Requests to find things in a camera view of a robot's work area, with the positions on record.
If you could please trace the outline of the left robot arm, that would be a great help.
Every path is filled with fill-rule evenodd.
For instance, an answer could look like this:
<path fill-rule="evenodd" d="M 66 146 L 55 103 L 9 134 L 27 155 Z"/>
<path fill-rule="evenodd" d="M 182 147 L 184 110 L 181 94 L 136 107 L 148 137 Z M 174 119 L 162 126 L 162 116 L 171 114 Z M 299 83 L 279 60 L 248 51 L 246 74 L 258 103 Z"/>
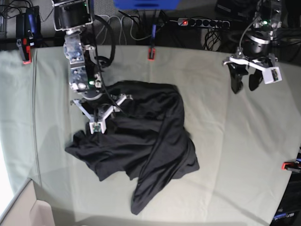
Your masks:
<path fill-rule="evenodd" d="M 276 31 L 281 27 L 282 3 L 280 0 L 260 0 L 250 24 L 240 36 L 235 54 L 223 61 L 230 72 L 231 89 L 234 94 L 243 89 L 242 78 L 249 75 L 248 69 L 255 69 L 249 75 L 249 89 L 259 85 L 282 81 L 277 57 L 271 52 Z"/>

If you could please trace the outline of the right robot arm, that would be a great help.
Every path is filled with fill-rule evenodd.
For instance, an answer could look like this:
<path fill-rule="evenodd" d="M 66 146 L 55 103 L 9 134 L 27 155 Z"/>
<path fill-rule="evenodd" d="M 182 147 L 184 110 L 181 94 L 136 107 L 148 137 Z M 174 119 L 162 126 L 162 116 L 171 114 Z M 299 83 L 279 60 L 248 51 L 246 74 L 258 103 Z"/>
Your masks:
<path fill-rule="evenodd" d="M 89 119 L 91 134 L 105 133 L 107 118 L 120 112 L 122 103 L 131 96 L 114 97 L 108 92 L 102 71 L 112 64 L 116 43 L 111 43 L 109 58 L 99 56 L 96 35 L 88 32 L 88 26 L 99 21 L 111 35 L 114 32 L 108 22 L 95 15 L 92 0 L 54 0 L 52 6 L 55 30 L 65 32 L 63 51 L 70 64 L 69 86 L 83 97 L 72 100 L 72 104 Z"/>

